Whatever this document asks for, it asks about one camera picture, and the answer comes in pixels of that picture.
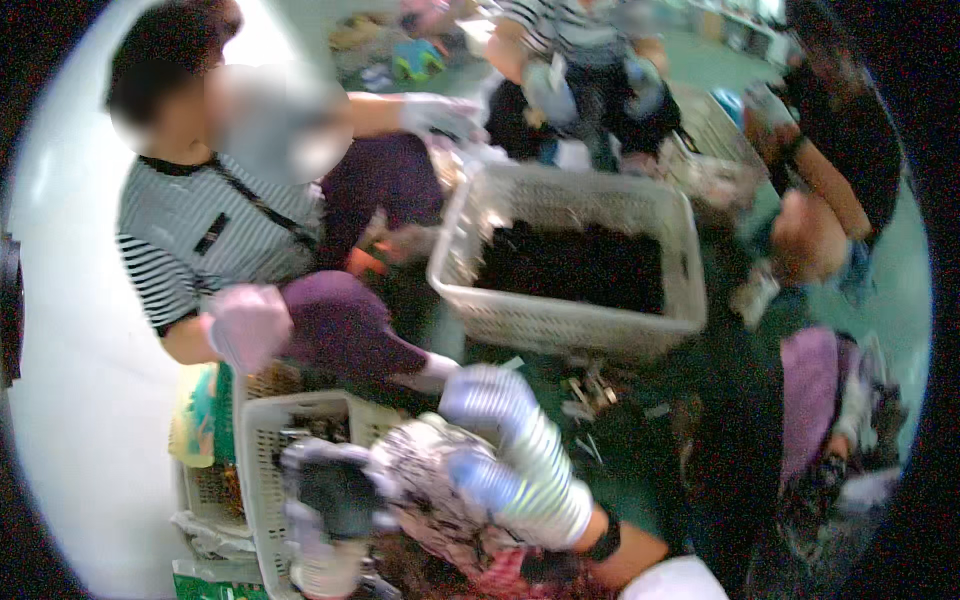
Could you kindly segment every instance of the lavender cloth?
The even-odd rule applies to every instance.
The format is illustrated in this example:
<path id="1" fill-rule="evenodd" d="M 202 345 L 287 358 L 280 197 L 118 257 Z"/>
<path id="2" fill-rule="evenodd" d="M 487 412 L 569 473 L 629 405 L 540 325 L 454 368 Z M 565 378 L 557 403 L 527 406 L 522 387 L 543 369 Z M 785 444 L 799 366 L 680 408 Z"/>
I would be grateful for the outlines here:
<path id="1" fill-rule="evenodd" d="M 284 356 L 354 380 L 426 367 L 426 352 L 394 333 L 387 307 L 351 274 L 320 271 L 280 293 L 294 322 Z"/>
<path id="2" fill-rule="evenodd" d="M 444 192 L 420 138 L 396 133 L 353 142 L 343 160 L 322 181 L 325 204 L 321 264 L 340 269 L 378 206 L 387 227 L 437 225 Z"/>
<path id="3" fill-rule="evenodd" d="M 783 364 L 783 461 L 786 483 L 813 462 L 836 411 L 837 338 L 831 329 L 804 329 L 780 344 Z"/>

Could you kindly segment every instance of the pile of clothes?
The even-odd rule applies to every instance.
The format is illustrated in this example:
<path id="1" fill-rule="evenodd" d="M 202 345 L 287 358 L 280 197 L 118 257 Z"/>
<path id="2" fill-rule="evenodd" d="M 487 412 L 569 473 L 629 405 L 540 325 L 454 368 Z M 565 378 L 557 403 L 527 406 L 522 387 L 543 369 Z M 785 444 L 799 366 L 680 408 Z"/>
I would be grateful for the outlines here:
<path id="1" fill-rule="evenodd" d="M 474 287 L 663 314 L 660 242 L 599 225 L 537 231 L 497 228 Z"/>

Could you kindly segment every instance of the black wristband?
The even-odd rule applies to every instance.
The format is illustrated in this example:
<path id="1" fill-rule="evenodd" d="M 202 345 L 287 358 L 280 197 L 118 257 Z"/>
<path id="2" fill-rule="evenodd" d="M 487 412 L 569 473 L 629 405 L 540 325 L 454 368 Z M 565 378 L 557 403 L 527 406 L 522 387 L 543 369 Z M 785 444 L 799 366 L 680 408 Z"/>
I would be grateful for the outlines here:
<path id="1" fill-rule="evenodd" d="M 793 138 L 793 141 L 780 149 L 780 161 L 793 162 L 794 157 L 797 155 L 800 147 L 803 146 L 805 142 L 806 135 L 797 133 L 797 136 Z"/>
<path id="2" fill-rule="evenodd" d="M 607 531 L 582 556 L 595 563 L 602 563 L 620 549 L 620 517 L 603 504 L 599 502 L 597 504 L 603 509 L 604 513 L 607 513 Z"/>

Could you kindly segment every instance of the wristwatch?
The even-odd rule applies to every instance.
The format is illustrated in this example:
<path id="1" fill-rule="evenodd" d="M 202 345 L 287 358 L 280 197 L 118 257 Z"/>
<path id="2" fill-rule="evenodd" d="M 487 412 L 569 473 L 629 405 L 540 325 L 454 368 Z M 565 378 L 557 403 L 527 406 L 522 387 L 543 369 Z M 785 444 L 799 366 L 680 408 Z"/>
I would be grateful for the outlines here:
<path id="1" fill-rule="evenodd" d="M 597 502 L 597 505 L 607 514 L 609 523 L 607 531 L 590 547 L 590 550 L 583 552 L 581 556 L 595 563 L 602 563 L 620 549 L 620 517 L 601 502 Z"/>

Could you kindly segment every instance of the striped shirt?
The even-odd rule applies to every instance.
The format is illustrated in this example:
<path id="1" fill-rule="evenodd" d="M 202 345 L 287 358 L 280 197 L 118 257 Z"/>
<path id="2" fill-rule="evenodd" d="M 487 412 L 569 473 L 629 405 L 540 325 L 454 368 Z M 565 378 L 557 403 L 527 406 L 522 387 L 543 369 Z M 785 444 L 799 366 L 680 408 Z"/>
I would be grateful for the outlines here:
<path id="1" fill-rule="evenodd" d="M 580 0 L 506 0 L 501 6 L 501 16 L 530 36 L 541 35 L 543 21 L 552 25 L 557 50 L 574 63 L 611 64 L 623 58 L 627 40 L 653 33 L 649 0 L 594 0 L 589 8 Z"/>
<path id="2" fill-rule="evenodd" d="M 253 178 L 226 155 L 223 166 L 268 207 L 321 238 L 317 183 Z M 151 325 L 161 336 L 197 315 L 204 297 L 235 283 L 282 282 L 309 273 L 316 252 L 296 241 L 210 164 L 141 156 L 120 200 L 116 241 Z"/>

